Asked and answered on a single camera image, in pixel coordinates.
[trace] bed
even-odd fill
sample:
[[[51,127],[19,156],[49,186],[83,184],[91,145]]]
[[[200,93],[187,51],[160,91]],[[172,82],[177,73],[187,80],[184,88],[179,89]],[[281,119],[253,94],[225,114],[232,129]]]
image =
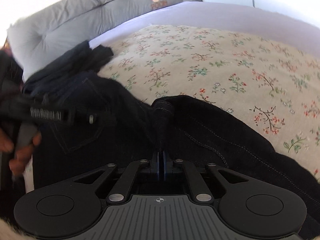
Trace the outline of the bed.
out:
[[[37,22],[38,39],[30,35],[21,41],[19,35],[41,14],[8,30],[13,54],[25,66],[24,79],[70,49],[77,39],[90,40],[92,48],[110,46],[115,56],[100,76],[119,81],[147,103],[186,94],[219,106],[262,134],[277,152],[320,178],[317,27],[246,6],[180,0],[116,23],[108,31],[99,29],[99,34],[77,25],[79,15],[58,18],[52,30],[45,28],[44,20]],[[75,32],[81,31],[82,36],[73,39],[68,33],[64,39],[48,40],[63,33],[67,25],[78,26]],[[36,45],[21,48],[25,39]],[[58,45],[62,49],[56,52]],[[44,51],[45,59],[40,58]],[[36,70],[28,67],[35,58],[41,60]],[[28,192],[33,189],[32,162],[24,177]]]

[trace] green leaf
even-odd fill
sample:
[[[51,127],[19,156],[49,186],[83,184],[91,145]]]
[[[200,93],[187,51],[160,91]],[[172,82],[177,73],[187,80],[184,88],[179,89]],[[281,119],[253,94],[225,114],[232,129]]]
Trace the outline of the green leaf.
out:
[[[301,149],[301,146],[299,144],[297,144],[295,147],[294,147],[294,152],[295,153],[298,153],[299,149]]]

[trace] gray ribbed plate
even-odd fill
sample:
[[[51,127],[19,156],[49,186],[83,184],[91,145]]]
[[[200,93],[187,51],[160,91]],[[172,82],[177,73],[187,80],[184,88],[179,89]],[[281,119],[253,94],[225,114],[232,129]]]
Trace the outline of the gray ribbed plate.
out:
[[[134,195],[110,206],[86,232],[69,240],[249,240],[225,226],[209,206],[196,205],[186,195]],[[299,240],[292,235],[287,240]]]

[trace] floral bedspread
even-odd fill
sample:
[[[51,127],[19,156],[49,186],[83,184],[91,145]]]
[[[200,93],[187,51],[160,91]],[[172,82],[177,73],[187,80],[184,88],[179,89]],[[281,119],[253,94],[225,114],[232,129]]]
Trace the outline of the floral bedspread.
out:
[[[100,76],[150,104],[190,95],[221,107],[320,181],[319,60],[263,37],[188,26],[151,25],[112,49]]]

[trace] crumpled dark clothing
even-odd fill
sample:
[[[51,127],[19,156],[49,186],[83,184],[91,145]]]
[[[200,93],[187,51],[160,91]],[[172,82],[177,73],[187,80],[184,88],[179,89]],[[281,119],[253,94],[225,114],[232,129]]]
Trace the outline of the crumpled dark clothing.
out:
[[[308,208],[300,236],[320,235],[320,184],[296,161],[276,153],[263,136],[220,108],[189,96],[159,98],[149,106],[118,82],[91,72],[57,83],[54,95],[59,106],[111,110],[117,124],[42,126],[42,143],[33,154],[35,188],[107,163],[123,168],[165,150],[172,159],[202,167],[216,163],[296,193]]]
[[[51,91],[57,82],[64,82],[81,71],[99,72],[112,56],[111,48],[99,45],[91,49],[89,42],[84,41],[29,77],[22,91],[31,96]]]

